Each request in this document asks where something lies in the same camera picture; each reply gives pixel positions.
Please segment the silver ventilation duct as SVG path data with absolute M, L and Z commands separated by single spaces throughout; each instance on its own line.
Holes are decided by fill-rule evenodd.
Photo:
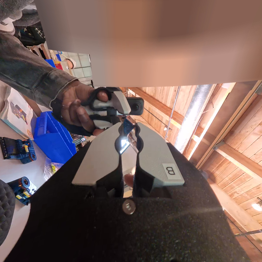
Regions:
M 215 86 L 216 84 L 197 85 L 174 144 L 180 153 L 184 152 Z

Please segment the blue brick model with base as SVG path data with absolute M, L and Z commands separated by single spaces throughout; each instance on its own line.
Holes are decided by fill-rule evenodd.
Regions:
M 33 143 L 30 139 L 11 139 L 0 137 L 0 145 L 3 159 L 20 160 L 22 164 L 27 164 L 37 160 Z

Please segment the dark blue brick piece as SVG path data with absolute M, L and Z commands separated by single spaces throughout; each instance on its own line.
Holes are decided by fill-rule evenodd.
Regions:
M 130 122 L 128 118 L 125 118 L 123 121 L 123 135 L 127 137 L 129 133 L 135 128 L 135 124 Z

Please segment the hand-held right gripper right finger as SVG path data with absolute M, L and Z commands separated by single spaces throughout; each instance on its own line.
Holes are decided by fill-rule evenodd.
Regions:
M 182 186 L 185 180 L 165 140 L 142 123 L 136 124 L 137 187 Z

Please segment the thick white instruction booklet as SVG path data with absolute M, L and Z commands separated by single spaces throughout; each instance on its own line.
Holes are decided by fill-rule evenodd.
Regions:
M 37 115 L 24 97 L 11 87 L 7 87 L 1 120 L 24 139 L 34 140 Z

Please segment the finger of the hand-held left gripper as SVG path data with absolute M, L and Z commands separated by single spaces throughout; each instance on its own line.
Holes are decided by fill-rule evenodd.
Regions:
M 130 142 L 128 141 L 128 139 L 122 139 L 120 154 L 123 154 L 126 151 L 126 149 L 129 147 L 129 145 L 130 145 Z

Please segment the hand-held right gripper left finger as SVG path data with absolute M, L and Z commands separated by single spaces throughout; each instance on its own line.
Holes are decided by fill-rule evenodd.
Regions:
M 116 123 L 90 144 L 72 181 L 73 185 L 119 186 L 122 183 L 123 125 Z

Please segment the blue storage bin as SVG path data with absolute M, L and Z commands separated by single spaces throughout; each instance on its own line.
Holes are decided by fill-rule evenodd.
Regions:
M 65 164 L 76 154 L 76 146 L 68 130 L 51 111 L 42 112 L 36 120 L 34 142 L 52 162 Z

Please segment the black quilted pad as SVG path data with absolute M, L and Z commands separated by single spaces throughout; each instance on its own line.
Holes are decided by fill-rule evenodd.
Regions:
M 5 241 L 15 211 L 15 195 L 11 187 L 0 180 L 0 245 Z

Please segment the clear plastic bag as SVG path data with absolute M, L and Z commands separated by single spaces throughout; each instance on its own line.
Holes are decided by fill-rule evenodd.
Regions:
M 51 159 L 46 157 L 44 166 L 44 179 L 48 181 L 64 164 L 52 162 Z

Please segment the blue brick arm with ring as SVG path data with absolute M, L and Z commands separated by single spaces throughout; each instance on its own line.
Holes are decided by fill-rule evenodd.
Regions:
M 35 186 L 27 177 L 23 176 L 19 179 L 7 183 L 13 190 L 15 198 L 23 205 L 30 204 L 30 197 L 36 192 Z

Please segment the person's grey denim jacket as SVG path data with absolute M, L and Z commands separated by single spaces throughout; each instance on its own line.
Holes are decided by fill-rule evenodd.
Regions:
M 34 0 L 1 0 L 1 26 L 31 26 L 40 22 Z

